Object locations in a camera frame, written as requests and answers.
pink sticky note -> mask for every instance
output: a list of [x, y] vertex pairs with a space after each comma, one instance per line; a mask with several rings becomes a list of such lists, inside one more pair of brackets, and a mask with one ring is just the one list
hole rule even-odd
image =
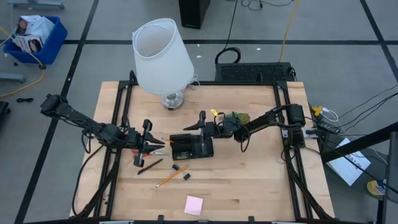
[[203, 198], [188, 196], [187, 203], [185, 204], [184, 213], [191, 215], [200, 215], [202, 204]]

white paper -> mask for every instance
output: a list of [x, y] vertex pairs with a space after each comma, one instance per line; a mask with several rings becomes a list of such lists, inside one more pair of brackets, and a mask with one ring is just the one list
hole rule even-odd
[[[349, 143], [349, 139], [345, 138], [336, 148], [347, 143]], [[346, 157], [364, 170], [366, 170], [366, 168], [371, 164], [371, 162], [367, 158], [363, 157], [363, 154], [360, 152], [349, 154]], [[330, 161], [327, 164], [350, 186], [363, 173], [343, 157]]]
[[22, 51], [40, 52], [49, 37], [54, 23], [44, 16], [21, 16], [20, 21], [27, 22], [26, 30], [16, 29], [17, 45], [22, 46]]

wooden tabletop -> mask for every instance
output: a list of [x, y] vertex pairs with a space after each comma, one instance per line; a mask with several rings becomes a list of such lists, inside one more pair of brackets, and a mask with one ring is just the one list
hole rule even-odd
[[[97, 122], [110, 123], [117, 93], [118, 82], [104, 82], [99, 93], [94, 115]], [[303, 83], [288, 83], [292, 103], [303, 106], [306, 116], [310, 116]], [[185, 102], [176, 111], [162, 106], [160, 97], [151, 95], [139, 86], [132, 89], [129, 120], [132, 127], [142, 131], [144, 119], [153, 123], [151, 133], [157, 139], [168, 139], [171, 134], [187, 133], [184, 127], [198, 121], [199, 112], [205, 110], [207, 120], [213, 115], [211, 109], [226, 114], [237, 111], [248, 113], [251, 119], [263, 115], [275, 107], [275, 97], [271, 86], [200, 86], [197, 90], [185, 90]], [[120, 123], [121, 105], [118, 124]], [[312, 127], [307, 120], [306, 127]], [[166, 144], [159, 151], [169, 156], [145, 157], [145, 165], [164, 158], [155, 167], [141, 175], [133, 165], [133, 153], [129, 149], [122, 152], [112, 219], [156, 220], [164, 215], [165, 220], [246, 221], [254, 216], [256, 221], [294, 220], [286, 165], [280, 158], [282, 139], [278, 127], [270, 127], [251, 136], [245, 153], [232, 139], [215, 139], [214, 157], [173, 161], [171, 148]], [[307, 147], [318, 150], [317, 142], [306, 140]], [[80, 211], [98, 188], [101, 168], [104, 161], [101, 150], [86, 165], [76, 196], [76, 210]], [[330, 194], [320, 156], [302, 149], [302, 160], [309, 191], [329, 215], [334, 215]], [[179, 174], [171, 181], [155, 188], [168, 177], [171, 166], [189, 164], [187, 170], [191, 178], [183, 180]], [[302, 194], [300, 199], [301, 216], [305, 217]], [[203, 198], [200, 216], [184, 213], [187, 196]], [[104, 194], [102, 211], [104, 214], [108, 194]]]

black box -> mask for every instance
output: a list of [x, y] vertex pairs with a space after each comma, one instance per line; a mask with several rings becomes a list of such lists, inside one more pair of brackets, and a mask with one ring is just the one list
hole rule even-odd
[[216, 80], [226, 82], [294, 82], [290, 63], [219, 63]]
[[183, 27], [200, 29], [210, 0], [178, 0]]

white lampshade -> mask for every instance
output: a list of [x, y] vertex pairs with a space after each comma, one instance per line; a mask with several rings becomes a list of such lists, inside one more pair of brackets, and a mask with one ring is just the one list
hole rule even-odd
[[157, 19], [132, 33], [138, 84], [156, 95], [182, 91], [194, 69], [172, 19]]

